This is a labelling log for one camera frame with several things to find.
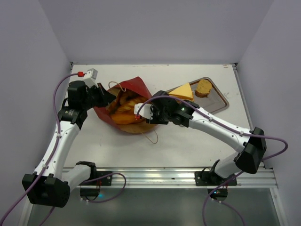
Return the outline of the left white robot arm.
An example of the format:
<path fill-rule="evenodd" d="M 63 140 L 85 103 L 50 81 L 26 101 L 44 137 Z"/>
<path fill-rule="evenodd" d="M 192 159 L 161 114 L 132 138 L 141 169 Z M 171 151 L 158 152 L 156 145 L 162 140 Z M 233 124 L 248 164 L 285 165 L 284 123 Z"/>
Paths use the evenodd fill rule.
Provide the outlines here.
<path fill-rule="evenodd" d="M 87 112 L 94 107 L 106 107 L 115 96 L 101 84 L 88 86 L 84 81 L 69 83 L 67 98 L 57 112 L 58 124 L 39 165 L 32 174 L 25 174 L 22 185 L 32 204 L 64 207 L 71 191 L 82 183 L 94 184 L 98 179 L 93 162 L 79 161 L 66 174 L 63 167 L 71 145 L 79 134 Z"/>

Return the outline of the orange fake bread loaf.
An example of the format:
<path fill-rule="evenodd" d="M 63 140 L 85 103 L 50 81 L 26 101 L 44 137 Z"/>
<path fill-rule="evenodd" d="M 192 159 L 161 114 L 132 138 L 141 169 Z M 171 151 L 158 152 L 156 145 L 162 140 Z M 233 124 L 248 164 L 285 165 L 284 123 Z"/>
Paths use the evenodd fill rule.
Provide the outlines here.
<path fill-rule="evenodd" d="M 145 121 L 144 118 L 136 118 L 133 113 L 114 113 L 110 117 L 117 125 L 137 124 Z"/>

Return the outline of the fake brown toast slice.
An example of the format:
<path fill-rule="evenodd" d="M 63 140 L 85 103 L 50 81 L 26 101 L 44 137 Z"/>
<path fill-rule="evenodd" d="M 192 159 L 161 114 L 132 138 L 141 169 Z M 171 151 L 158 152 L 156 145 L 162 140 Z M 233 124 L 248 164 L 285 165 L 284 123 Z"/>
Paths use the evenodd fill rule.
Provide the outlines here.
<path fill-rule="evenodd" d="M 197 97 L 207 97 L 212 89 L 212 84 L 208 80 L 201 79 L 198 82 L 197 88 L 195 90 L 195 95 Z"/>

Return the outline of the fake triangle sandwich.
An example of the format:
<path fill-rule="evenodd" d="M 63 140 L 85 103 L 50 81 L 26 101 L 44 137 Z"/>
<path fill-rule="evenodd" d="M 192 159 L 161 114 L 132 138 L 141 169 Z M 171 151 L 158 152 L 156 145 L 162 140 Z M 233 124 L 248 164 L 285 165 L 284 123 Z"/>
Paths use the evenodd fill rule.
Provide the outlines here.
<path fill-rule="evenodd" d="M 178 97 L 184 100 L 193 101 L 194 96 L 192 93 L 192 89 L 189 83 L 185 83 L 172 91 L 169 91 L 168 94 L 173 97 Z"/>

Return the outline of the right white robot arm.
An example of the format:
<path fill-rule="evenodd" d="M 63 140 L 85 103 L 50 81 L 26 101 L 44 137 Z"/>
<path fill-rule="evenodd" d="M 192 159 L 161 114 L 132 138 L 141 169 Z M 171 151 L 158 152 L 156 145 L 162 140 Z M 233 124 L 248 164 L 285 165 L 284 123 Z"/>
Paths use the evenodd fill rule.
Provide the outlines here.
<path fill-rule="evenodd" d="M 220 185 L 229 176 L 243 171 L 255 174 L 266 151 L 264 131 L 255 127 L 248 129 L 226 122 L 207 112 L 198 104 L 172 97 L 158 91 L 151 99 L 135 108 L 135 114 L 149 124 L 182 125 L 205 132 L 226 143 L 235 153 L 217 160 L 207 176 L 215 185 Z"/>

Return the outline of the braided fake bread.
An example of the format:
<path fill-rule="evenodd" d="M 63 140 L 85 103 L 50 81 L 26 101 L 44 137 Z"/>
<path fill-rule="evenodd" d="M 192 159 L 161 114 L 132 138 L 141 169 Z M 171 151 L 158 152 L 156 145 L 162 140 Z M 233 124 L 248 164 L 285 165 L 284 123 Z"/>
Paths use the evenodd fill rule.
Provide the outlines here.
<path fill-rule="evenodd" d="M 145 100 L 145 97 L 131 90 L 126 90 L 125 92 L 120 90 L 116 95 L 116 99 L 110 104 L 107 110 L 110 114 L 133 113 L 135 104 L 142 103 Z"/>

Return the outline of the red brown paper bag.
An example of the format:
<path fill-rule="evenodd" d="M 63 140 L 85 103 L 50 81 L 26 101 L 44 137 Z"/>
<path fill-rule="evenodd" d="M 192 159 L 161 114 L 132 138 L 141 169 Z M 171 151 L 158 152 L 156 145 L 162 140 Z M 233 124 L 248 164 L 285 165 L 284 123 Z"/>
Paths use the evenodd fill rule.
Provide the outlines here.
<path fill-rule="evenodd" d="M 147 124 L 144 118 L 136 118 L 135 105 L 145 102 L 151 97 L 147 86 L 140 77 L 117 83 L 108 83 L 110 94 L 116 99 L 107 107 L 95 107 L 98 118 L 112 127 L 130 134 L 142 134 L 154 130 L 156 125 Z"/>

